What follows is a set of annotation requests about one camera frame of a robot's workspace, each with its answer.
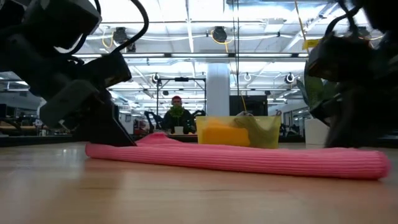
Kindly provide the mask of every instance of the yellow basket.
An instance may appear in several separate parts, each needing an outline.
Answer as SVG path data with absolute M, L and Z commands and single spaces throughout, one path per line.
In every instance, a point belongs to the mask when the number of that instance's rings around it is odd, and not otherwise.
M 199 144 L 277 149 L 280 116 L 197 116 Z

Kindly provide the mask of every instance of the table surface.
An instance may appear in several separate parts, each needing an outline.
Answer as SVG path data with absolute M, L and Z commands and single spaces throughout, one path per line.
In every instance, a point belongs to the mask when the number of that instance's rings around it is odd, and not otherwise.
M 377 182 L 96 160 L 81 143 L 0 148 L 0 223 L 396 224 L 394 168 Z

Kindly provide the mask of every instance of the pink ribbed cloth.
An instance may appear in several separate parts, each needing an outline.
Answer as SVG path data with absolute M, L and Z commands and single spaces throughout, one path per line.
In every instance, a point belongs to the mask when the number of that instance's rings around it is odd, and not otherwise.
M 95 159 L 162 164 L 202 169 L 265 174 L 380 179 L 388 175 L 390 162 L 383 152 L 356 149 L 254 149 L 178 142 L 162 133 L 151 134 L 137 147 L 87 144 Z

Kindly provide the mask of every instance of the white column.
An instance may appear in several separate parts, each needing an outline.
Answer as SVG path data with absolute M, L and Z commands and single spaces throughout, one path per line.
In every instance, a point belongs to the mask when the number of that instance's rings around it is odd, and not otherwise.
M 207 76 L 206 113 L 229 116 L 229 68 L 226 63 L 209 63 Z

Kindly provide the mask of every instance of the black cable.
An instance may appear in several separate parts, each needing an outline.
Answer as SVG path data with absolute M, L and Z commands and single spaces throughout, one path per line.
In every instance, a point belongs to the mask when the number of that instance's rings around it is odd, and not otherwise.
M 77 52 L 81 49 L 81 47 L 83 46 L 83 44 L 85 44 L 86 38 L 87 38 L 87 35 L 86 35 L 86 34 L 83 34 L 83 35 L 80 37 L 79 42 L 76 44 L 76 47 L 75 47 L 73 50 L 69 51 L 68 53 L 64 53 L 64 54 L 73 55 L 73 54 L 77 53 Z
M 95 7 L 97 8 L 98 13 L 101 15 L 101 4 L 100 0 L 94 0 L 95 2 Z
M 235 35 L 235 6 L 234 0 L 232 0 L 232 25 L 233 25 L 233 35 L 234 35 L 234 52 L 235 52 L 235 67 L 236 67 L 236 86 L 238 88 L 239 96 L 239 68 L 238 68 L 238 51 L 236 50 L 236 35 Z
M 239 1 L 237 1 L 236 2 L 236 8 L 238 9 L 238 18 L 237 18 L 237 21 L 238 21 L 238 53 L 236 54 L 236 61 L 237 61 L 237 63 L 236 63 L 236 73 L 237 74 L 239 74 L 239 53 L 240 53 L 240 47 L 241 47 L 241 42 L 240 42 L 240 39 L 241 39 L 241 29 L 240 29 L 240 26 L 239 26 Z
M 346 14 L 344 14 L 344 15 L 342 15 L 342 16 L 339 16 L 339 17 L 333 19 L 333 20 L 329 23 L 328 27 L 326 28 L 325 36 L 329 35 L 329 34 L 333 31 L 333 29 L 335 28 L 336 24 L 337 24 L 339 21 L 341 21 L 341 20 L 347 18 L 348 16 L 351 16 L 351 17 L 352 17 L 352 16 L 356 15 L 356 14 L 358 13 L 359 9 L 360 9 L 360 7 L 354 7 L 352 10 L 348 11 L 348 13 L 346 13 Z
M 119 45 L 118 47 L 116 47 L 113 52 L 119 52 L 123 49 L 125 49 L 128 45 L 133 44 L 135 41 L 137 41 L 138 39 L 140 39 L 148 30 L 149 27 L 149 18 L 148 18 L 148 14 L 144 9 L 144 6 L 142 6 L 142 4 L 138 1 L 138 0 L 131 0 L 132 3 L 134 5 L 136 5 L 136 7 L 138 8 L 139 12 L 142 15 L 142 18 L 144 19 L 144 27 L 138 32 L 138 34 L 136 34 L 134 37 L 132 37 L 131 39 L 129 39 L 128 41 L 126 41 L 125 43 Z
M 357 27 L 356 24 L 355 24 L 353 15 L 349 12 L 347 6 L 344 4 L 344 0 L 339 0 L 339 1 L 338 1 L 338 4 L 339 4 L 339 6 L 341 7 L 341 9 L 342 9 L 342 10 L 346 13 L 346 15 L 347 15 L 347 19 L 348 19 L 348 22 L 349 22 L 349 30 L 350 30 L 353 34 L 358 35 L 358 34 L 359 34 L 358 27 Z

